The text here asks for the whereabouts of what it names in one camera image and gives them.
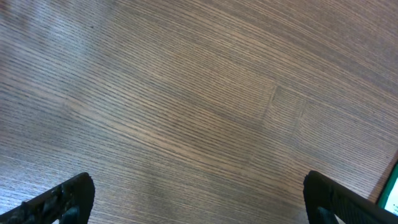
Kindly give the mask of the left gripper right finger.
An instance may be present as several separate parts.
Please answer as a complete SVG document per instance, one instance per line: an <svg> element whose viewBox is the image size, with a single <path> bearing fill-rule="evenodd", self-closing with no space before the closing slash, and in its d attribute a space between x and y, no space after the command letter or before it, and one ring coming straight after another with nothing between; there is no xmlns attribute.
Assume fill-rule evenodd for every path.
<svg viewBox="0 0 398 224"><path fill-rule="evenodd" d="M397 223L397 215L315 170L306 175L303 186L309 224Z"/></svg>

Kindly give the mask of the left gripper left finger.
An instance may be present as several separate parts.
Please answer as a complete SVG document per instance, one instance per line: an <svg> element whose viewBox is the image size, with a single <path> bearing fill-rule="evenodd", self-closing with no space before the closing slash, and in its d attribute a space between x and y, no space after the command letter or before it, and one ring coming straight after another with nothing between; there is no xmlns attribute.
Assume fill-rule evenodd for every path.
<svg viewBox="0 0 398 224"><path fill-rule="evenodd" d="M87 172L82 172L54 188L22 202L3 213L1 223L87 224L95 198L95 185Z"/></svg>

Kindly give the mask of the green white plastic package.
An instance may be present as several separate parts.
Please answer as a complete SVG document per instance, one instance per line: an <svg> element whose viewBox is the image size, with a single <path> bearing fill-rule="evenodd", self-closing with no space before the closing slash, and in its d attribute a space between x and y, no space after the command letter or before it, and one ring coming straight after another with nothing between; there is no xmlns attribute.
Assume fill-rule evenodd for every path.
<svg viewBox="0 0 398 224"><path fill-rule="evenodd" d="M387 181L383 187L383 190L377 200L377 205L380 208L387 210L388 212L393 213L394 215L398 214L397 206L397 176L398 176L398 167L397 163L394 164L394 167L387 178Z"/></svg>

